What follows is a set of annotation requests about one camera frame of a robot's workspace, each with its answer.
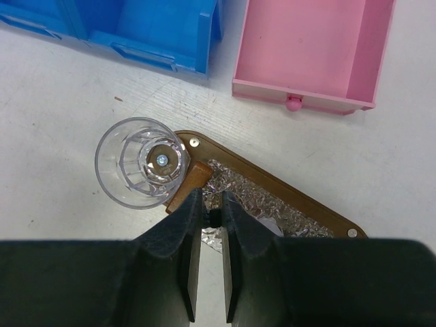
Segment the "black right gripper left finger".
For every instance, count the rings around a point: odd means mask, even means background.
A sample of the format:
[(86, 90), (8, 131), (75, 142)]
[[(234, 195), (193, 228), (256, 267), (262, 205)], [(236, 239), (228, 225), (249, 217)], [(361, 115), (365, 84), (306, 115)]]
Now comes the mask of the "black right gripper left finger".
[(188, 326), (195, 320), (203, 200), (133, 240), (5, 240), (2, 326)]

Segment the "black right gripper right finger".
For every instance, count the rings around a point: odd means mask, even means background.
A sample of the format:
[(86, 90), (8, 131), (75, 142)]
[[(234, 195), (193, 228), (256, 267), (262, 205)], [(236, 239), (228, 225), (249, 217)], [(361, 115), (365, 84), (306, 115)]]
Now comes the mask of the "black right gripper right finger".
[(435, 254), (413, 240), (277, 236), (221, 201), (233, 326), (434, 326)]

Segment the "white toothpaste red cap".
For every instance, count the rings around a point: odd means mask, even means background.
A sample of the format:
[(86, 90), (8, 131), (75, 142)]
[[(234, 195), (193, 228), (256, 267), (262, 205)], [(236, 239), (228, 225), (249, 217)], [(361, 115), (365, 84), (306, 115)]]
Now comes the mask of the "white toothpaste red cap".
[(274, 219), (269, 218), (260, 218), (258, 221), (267, 227), (271, 232), (273, 232), (275, 235), (282, 237), (283, 231), (280, 229), (280, 227), (277, 225), (277, 222)]

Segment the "brown wooden tray holder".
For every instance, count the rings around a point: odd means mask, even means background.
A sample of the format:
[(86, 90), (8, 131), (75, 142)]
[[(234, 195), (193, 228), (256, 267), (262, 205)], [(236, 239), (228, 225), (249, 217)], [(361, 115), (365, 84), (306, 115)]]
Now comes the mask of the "brown wooden tray holder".
[(254, 217), (274, 219), (284, 236), (366, 238), (365, 231), (271, 173), (194, 131), (177, 131), (190, 156), (185, 179), (166, 210), (173, 213), (191, 190), (202, 194), (200, 212), (206, 216), (194, 233), (197, 246), (223, 251), (223, 232), (212, 227), (210, 214), (221, 207), (222, 194), (231, 193), (242, 209)]

